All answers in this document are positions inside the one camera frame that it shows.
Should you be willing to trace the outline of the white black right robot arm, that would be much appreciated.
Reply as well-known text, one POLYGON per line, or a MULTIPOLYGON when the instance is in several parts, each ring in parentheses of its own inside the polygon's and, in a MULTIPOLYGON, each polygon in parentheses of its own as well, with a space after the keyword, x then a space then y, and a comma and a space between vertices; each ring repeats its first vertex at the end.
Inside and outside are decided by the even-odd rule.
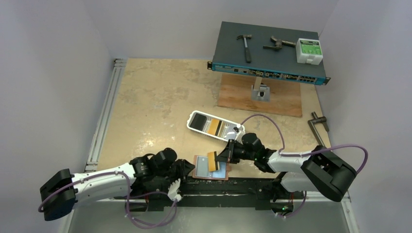
POLYGON ((329 200, 340 202, 358 175, 329 148, 318 145, 305 152, 272 150, 255 133, 243 135, 241 141, 230 139, 214 159, 231 164, 249 160, 262 172, 284 173, 273 184, 273 192, 280 198, 295 191, 318 191, 329 200))

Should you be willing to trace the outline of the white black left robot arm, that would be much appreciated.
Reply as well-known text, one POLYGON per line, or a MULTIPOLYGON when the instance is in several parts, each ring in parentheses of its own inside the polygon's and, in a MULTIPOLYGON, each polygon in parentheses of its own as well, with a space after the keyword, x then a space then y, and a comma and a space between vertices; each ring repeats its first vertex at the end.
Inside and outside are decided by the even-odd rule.
POLYGON ((71 173, 62 169, 41 186, 38 212, 46 221, 53 221, 81 205, 108 198, 149 200, 151 195, 166 195, 179 202, 180 185, 194 169, 194 164, 178 159, 171 148, 101 171, 71 173))

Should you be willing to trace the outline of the tan leather card holder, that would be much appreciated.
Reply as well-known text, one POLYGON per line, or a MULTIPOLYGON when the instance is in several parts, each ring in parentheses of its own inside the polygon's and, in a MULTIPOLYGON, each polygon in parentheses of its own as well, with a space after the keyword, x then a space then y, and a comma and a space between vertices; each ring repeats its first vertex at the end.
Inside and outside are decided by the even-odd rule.
POLYGON ((192 177, 196 179, 204 180, 229 180, 229 169, 227 163, 218 162, 216 166, 217 170, 211 170, 213 166, 209 162, 207 156, 194 156, 195 169, 193 170, 192 177))

